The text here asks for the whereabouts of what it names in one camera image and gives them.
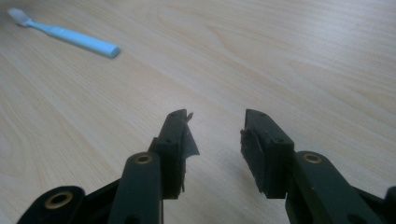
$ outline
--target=wooden table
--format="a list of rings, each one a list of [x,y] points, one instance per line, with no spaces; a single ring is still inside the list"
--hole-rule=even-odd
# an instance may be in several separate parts
[[[22,28],[6,13],[118,44],[111,60]],[[347,181],[396,185],[393,1],[87,0],[0,3],[0,220],[42,193],[120,177],[167,114],[194,112],[201,156],[165,223],[288,223],[240,153],[245,110],[270,115]]]

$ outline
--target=toothbrush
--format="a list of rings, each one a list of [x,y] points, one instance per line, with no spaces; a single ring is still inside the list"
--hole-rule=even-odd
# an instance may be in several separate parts
[[[63,27],[35,22],[20,9],[10,8],[7,12],[20,26],[33,27],[49,36],[53,36],[81,48],[97,52],[109,58],[114,58],[120,53],[119,47],[114,44],[107,43],[106,41],[68,30]]]

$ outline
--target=white bristles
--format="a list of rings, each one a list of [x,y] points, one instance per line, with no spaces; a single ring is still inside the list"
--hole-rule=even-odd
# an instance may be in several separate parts
[[[30,20],[22,10],[15,7],[10,8],[7,12],[18,25],[26,26],[27,22]]]

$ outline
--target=screw hole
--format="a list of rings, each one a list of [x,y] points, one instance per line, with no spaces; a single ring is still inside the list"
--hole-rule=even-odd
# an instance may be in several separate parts
[[[309,161],[312,163],[321,163],[322,162],[322,159],[319,156],[316,156],[314,154],[304,154],[303,157],[306,161]]]
[[[73,199],[73,193],[70,191],[63,191],[50,196],[44,206],[47,209],[57,209],[70,203]]]
[[[142,155],[136,158],[135,162],[139,164],[144,164],[150,162],[151,160],[152,158],[149,155]]]
[[[347,220],[353,224],[367,224],[367,222],[366,222],[366,220],[364,220],[364,218],[362,218],[361,216],[358,216],[358,215],[354,215],[354,214],[347,215]]]

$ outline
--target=light wood surface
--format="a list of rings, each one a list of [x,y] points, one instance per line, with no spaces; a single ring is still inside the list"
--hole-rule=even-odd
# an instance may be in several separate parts
[[[17,26],[9,7],[121,54]],[[181,108],[201,156],[165,223],[289,222],[240,153],[247,108],[383,197],[396,185],[395,71],[394,1],[0,1],[0,222],[49,189],[119,178]]]

